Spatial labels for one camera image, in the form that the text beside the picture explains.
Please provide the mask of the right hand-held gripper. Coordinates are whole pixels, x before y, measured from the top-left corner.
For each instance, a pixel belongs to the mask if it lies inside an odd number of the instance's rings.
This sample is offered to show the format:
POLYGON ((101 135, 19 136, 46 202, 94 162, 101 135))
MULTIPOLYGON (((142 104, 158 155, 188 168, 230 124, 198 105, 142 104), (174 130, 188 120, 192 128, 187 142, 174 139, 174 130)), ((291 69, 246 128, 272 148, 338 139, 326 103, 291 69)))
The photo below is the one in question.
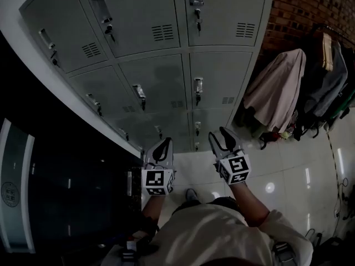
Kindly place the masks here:
POLYGON ((226 149, 233 153, 226 155, 216 136, 209 132, 211 150, 216 158, 221 158, 214 164, 216 171, 228 185, 243 183, 251 173, 249 156, 241 149, 241 140, 233 131, 221 126, 220 132, 224 137, 226 149))

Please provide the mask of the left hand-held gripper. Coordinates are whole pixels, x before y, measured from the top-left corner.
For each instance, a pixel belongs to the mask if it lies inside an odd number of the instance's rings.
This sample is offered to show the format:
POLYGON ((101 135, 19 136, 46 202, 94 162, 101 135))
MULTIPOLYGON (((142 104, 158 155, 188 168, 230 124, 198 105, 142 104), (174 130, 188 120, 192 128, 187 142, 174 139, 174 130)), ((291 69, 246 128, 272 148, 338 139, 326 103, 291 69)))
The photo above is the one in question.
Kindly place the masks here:
POLYGON ((142 187, 149 195, 166 196, 173 191, 175 171, 164 167, 173 165, 173 153, 173 140, 170 137, 155 143, 146 152, 141 179, 142 187))

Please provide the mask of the grey metal locker cabinet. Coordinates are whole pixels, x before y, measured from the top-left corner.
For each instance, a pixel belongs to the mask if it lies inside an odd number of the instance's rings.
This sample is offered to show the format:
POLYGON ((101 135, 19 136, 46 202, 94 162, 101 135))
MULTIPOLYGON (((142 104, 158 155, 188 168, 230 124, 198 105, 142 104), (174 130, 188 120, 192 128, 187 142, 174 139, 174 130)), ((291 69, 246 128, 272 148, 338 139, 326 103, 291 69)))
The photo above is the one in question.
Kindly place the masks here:
POLYGON ((141 152, 207 151, 250 80, 272 0, 26 0, 44 59, 141 152))

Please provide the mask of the person's left forearm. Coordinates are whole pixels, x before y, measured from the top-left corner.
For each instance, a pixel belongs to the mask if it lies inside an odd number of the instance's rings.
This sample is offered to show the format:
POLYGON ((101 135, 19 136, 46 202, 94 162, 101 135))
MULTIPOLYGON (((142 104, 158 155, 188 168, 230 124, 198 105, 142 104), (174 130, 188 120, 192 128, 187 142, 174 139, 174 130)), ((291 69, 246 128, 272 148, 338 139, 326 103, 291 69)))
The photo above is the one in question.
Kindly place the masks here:
POLYGON ((144 228, 156 227, 161 215, 165 196, 151 196, 142 210, 144 216, 144 228))

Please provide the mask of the person's right forearm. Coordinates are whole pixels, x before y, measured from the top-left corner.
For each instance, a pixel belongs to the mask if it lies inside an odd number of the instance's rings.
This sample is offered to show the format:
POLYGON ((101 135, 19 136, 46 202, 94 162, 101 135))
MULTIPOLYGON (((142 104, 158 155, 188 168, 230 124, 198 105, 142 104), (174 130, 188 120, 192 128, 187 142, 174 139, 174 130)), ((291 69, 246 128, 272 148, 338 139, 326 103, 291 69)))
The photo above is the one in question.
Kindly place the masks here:
POLYGON ((230 185, 242 215, 251 227, 258 227, 270 214, 269 209, 251 192, 247 184, 236 183, 230 185))

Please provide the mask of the beige coat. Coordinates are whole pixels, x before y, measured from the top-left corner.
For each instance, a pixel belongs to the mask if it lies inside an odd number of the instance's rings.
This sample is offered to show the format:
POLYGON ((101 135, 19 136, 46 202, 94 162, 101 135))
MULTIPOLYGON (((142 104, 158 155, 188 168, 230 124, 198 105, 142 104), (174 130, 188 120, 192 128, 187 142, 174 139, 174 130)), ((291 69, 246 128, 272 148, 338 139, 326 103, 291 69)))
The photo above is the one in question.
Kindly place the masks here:
POLYGON ((291 121, 306 66, 302 49, 280 53, 249 85, 244 107, 268 131, 283 133, 291 121))

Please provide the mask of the person's white shirt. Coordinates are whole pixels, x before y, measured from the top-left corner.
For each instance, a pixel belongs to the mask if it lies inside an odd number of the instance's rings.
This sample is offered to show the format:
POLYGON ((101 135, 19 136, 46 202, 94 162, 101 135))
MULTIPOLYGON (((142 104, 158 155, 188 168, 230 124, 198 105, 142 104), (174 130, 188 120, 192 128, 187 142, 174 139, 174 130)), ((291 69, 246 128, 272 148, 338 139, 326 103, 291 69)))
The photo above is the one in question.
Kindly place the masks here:
POLYGON ((276 246, 294 266, 310 266, 313 246, 277 210, 263 224, 250 227, 240 212, 215 204, 199 204, 175 212, 153 237, 152 250, 139 255, 138 266, 222 266, 238 262, 278 266, 276 246))

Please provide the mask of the grey jacket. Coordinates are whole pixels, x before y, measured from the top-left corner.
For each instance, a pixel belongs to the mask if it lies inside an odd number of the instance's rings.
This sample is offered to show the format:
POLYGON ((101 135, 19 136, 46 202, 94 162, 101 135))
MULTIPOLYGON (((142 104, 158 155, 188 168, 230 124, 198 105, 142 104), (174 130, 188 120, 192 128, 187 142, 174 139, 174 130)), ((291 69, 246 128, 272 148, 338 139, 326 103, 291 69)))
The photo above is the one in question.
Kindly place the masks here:
POLYGON ((347 80, 347 67, 338 41, 332 42, 333 69, 314 65, 307 75, 304 111, 321 117, 328 110, 347 80))

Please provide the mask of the green jacket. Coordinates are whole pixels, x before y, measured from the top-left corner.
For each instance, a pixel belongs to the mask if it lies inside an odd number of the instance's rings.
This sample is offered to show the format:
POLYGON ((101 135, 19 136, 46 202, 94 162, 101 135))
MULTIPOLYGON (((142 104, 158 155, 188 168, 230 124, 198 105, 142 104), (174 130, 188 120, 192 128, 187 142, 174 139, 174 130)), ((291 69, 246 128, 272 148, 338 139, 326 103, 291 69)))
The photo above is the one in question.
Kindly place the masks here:
POLYGON ((335 118, 340 111, 344 110, 347 104, 355 95, 355 83, 348 83, 347 86, 341 91, 341 94, 338 97, 338 101, 336 103, 336 109, 331 114, 330 118, 335 118))

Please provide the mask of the wooden clothes hangers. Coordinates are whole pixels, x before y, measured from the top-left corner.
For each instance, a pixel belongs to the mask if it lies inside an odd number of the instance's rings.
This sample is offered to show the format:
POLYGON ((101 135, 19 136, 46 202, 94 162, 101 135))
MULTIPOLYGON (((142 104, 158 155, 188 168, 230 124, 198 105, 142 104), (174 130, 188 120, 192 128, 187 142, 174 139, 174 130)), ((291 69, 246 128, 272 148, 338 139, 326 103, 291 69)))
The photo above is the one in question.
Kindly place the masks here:
POLYGON ((327 33, 323 33, 322 52, 323 52, 322 67, 327 71, 332 71, 333 70, 332 38, 327 33))

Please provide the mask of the black bag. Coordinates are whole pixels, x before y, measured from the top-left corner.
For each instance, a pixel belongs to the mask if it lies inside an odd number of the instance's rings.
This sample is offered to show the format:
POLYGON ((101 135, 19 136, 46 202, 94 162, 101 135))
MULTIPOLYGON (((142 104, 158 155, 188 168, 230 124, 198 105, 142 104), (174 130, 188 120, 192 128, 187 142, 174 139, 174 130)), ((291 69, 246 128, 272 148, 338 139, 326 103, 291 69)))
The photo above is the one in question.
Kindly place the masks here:
POLYGON ((317 248, 317 258, 322 264, 333 262, 339 258, 344 241, 338 237, 331 237, 317 248))

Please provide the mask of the black jacket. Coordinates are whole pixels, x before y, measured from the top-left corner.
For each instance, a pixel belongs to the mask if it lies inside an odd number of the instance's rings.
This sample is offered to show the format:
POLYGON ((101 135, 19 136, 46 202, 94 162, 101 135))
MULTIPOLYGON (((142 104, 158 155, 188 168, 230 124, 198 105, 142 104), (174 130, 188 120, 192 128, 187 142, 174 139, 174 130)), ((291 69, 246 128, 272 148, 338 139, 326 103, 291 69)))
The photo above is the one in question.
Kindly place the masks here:
POLYGON ((352 48, 346 48, 341 43, 342 56, 347 68, 346 89, 353 93, 355 90, 355 51, 352 48))

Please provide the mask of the dark clothes on rack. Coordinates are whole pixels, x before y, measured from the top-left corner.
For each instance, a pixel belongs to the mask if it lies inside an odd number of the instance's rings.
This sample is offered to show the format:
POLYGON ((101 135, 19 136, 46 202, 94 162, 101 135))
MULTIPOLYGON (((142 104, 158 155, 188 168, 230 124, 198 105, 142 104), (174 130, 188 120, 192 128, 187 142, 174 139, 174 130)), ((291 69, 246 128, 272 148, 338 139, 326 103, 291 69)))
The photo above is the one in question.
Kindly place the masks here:
MULTIPOLYGON (((319 65, 319 67, 322 67, 322 61, 323 61, 323 52, 322 52, 322 37, 323 33, 327 33, 331 36, 332 42, 338 41, 340 44, 342 43, 346 48, 352 48, 355 51, 355 38, 350 38, 346 37, 344 34, 340 33, 339 31, 335 30, 329 25, 326 24, 317 24, 315 25, 310 34, 307 37, 307 40, 309 42, 313 41, 313 44, 308 43, 308 52, 311 54, 311 61, 310 61, 310 69, 308 73, 310 72, 311 68, 314 65, 319 65)), ((346 87, 346 82, 341 89, 341 91, 346 87)), ((323 127, 325 124, 332 126, 332 124, 335 123, 336 118, 340 117, 343 118, 345 115, 345 111, 349 110, 349 107, 351 105, 351 102, 355 99, 355 95, 353 98, 350 100, 350 102, 347 104, 347 106, 344 108, 344 110, 340 111, 339 114, 331 119, 330 116, 331 114, 335 111, 336 109, 336 103, 338 101, 338 97, 341 94, 341 91, 335 98, 335 100, 332 102, 328 110, 325 112, 325 114, 321 117, 316 117, 312 113, 308 112, 310 115, 310 124, 307 125, 307 128, 310 130, 315 130, 316 133, 313 137, 317 137, 319 134, 319 130, 321 127, 323 127)))

